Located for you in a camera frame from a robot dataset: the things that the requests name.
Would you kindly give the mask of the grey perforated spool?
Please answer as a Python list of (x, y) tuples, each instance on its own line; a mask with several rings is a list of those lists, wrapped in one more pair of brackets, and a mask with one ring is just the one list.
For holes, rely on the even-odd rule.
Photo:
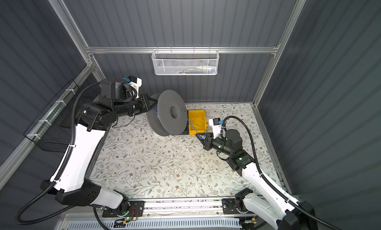
[(188, 125), (188, 111), (182, 97), (173, 90), (152, 96), (157, 104), (146, 113), (150, 128), (159, 136), (181, 135)]

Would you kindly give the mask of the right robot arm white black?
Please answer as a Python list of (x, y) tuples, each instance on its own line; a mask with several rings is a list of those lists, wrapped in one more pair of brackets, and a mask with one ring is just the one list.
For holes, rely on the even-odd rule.
[(243, 148), (243, 140), (238, 130), (230, 129), (225, 137), (214, 137), (207, 133), (199, 141), (207, 151), (214, 149), (227, 155), (226, 162), (233, 171), (251, 183), (262, 195), (245, 188), (235, 195), (237, 210), (257, 214), (275, 230), (316, 230), (318, 224), (308, 217), (315, 211), (308, 202), (303, 202), (297, 209), (291, 203), (299, 200), (289, 195), (267, 175), (260, 172), (255, 159)]

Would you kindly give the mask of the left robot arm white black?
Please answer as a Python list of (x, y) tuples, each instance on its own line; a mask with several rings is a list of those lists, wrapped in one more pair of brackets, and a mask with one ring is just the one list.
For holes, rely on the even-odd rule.
[(98, 85), (100, 94), (92, 102), (74, 104), (70, 124), (75, 137), (55, 174), (41, 186), (51, 185), (48, 193), (62, 205), (108, 207), (125, 214), (130, 208), (128, 197), (93, 183), (86, 174), (110, 126), (119, 117), (143, 114), (152, 106), (148, 95), (139, 93), (142, 80), (135, 76), (102, 80)]

